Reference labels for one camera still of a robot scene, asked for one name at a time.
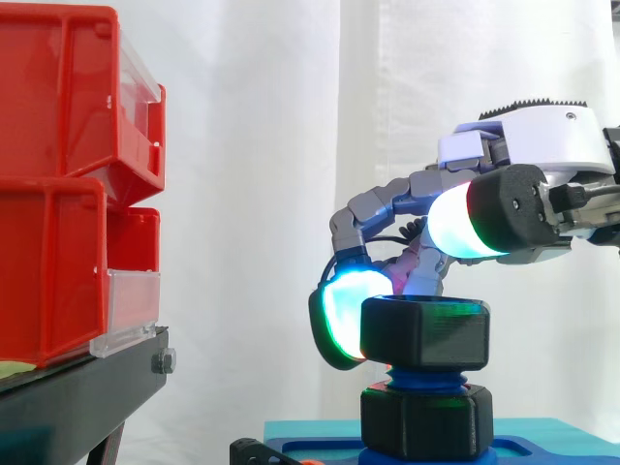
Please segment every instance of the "red drawer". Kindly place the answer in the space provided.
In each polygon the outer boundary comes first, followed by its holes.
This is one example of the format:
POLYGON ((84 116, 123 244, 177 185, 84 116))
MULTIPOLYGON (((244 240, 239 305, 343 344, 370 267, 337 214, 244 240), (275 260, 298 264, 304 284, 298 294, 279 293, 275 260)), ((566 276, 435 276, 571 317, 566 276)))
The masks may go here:
POLYGON ((0 360, 45 366, 94 338, 104 357, 154 326, 156 210, 108 209, 95 179, 0 178, 0 224, 0 360))
POLYGON ((111 204, 164 189, 166 93, 107 7, 0 3, 0 175, 89 176, 111 204))

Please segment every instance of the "black clamp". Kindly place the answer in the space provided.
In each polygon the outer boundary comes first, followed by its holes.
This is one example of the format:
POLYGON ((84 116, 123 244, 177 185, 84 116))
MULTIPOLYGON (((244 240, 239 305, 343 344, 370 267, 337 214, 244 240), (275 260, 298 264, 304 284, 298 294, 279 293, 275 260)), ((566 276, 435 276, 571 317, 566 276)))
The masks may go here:
POLYGON ((239 439, 231 444, 231 465, 270 465, 271 458, 279 459, 281 464, 301 465, 256 439, 239 439))

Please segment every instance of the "white backdrop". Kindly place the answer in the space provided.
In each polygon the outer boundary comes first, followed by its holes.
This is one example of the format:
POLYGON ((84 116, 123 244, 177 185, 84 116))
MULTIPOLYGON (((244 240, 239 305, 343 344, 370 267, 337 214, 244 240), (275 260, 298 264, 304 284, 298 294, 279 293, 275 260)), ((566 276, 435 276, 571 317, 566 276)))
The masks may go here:
MULTIPOLYGON (((178 353, 128 420, 122 465, 224 464, 266 419, 356 417, 375 368, 326 367, 306 309, 336 206, 516 99, 585 99, 620 123, 606 0, 109 3, 168 88, 167 190, 147 203, 162 212, 161 323, 178 353)), ((619 277, 616 251, 584 244, 451 271, 447 295, 493 311, 491 363, 471 379, 498 416, 620 441, 619 277)))

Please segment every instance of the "metal bolt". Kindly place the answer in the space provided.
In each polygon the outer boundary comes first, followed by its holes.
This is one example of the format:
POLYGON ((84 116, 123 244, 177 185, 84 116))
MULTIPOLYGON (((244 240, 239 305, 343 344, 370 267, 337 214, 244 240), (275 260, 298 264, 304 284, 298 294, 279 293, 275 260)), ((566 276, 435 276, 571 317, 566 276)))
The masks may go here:
POLYGON ((176 350, 170 347, 162 349, 160 353, 154 358, 157 358, 154 363, 155 372, 160 375, 169 375, 174 371, 176 367, 176 350))

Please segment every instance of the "teal surface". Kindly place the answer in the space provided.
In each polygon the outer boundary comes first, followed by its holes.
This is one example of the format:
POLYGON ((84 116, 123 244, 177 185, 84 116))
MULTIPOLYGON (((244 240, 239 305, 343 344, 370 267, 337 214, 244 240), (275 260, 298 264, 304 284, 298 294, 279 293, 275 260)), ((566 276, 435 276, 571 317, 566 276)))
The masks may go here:
MULTIPOLYGON (((553 418, 499 418, 494 422, 497 436, 520 436, 549 452, 562 455, 610 455, 620 457, 620 445, 608 443, 596 436, 553 418)), ((359 436, 358 420, 268 421, 264 439, 321 438, 359 436)), ((315 458, 328 460, 354 455, 351 451, 332 451, 315 458)))

